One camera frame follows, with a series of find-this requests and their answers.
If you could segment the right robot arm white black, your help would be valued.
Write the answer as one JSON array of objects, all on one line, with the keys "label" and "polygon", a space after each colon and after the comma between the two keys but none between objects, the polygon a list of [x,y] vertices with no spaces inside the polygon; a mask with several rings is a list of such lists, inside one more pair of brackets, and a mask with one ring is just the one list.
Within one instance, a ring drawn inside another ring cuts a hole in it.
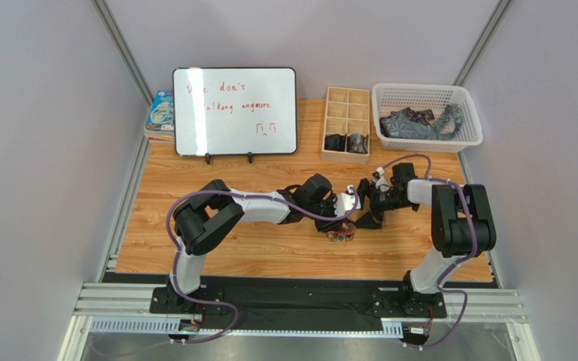
[{"label": "right robot arm white black", "polygon": [[420,178],[413,164],[405,162],[393,166],[390,178],[377,170],[372,179],[361,180],[358,188],[366,211],[355,222],[359,229],[380,229],[388,211],[430,209],[432,246],[423,261],[403,277],[403,295],[441,293],[445,281],[462,264],[496,245],[494,219],[482,184]]}]

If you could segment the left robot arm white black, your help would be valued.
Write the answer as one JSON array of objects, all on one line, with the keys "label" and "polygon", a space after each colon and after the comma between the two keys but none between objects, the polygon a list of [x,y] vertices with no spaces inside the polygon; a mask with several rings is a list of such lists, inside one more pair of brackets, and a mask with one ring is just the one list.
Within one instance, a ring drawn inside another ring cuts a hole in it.
[{"label": "left robot arm white black", "polygon": [[285,225],[309,218],[319,232],[329,232],[340,229],[361,207],[353,186],[335,193],[321,174],[270,193],[242,192],[221,179],[212,180],[179,198],[168,211],[166,231],[176,247],[169,281],[180,296],[198,290],[207,254],[238,224]]}]

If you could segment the colourful patterned tie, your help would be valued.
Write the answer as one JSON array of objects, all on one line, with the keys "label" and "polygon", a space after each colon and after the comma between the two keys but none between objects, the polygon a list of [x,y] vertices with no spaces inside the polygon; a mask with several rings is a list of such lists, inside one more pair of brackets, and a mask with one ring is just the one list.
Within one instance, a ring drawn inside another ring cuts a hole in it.
[{"label": "colourful patterned tie", "polygon": [[354,240],[356,229],[356,225],[352,222],[345,222],[337,230],[327,231],[326,235],[332,242],[348,242]]}]

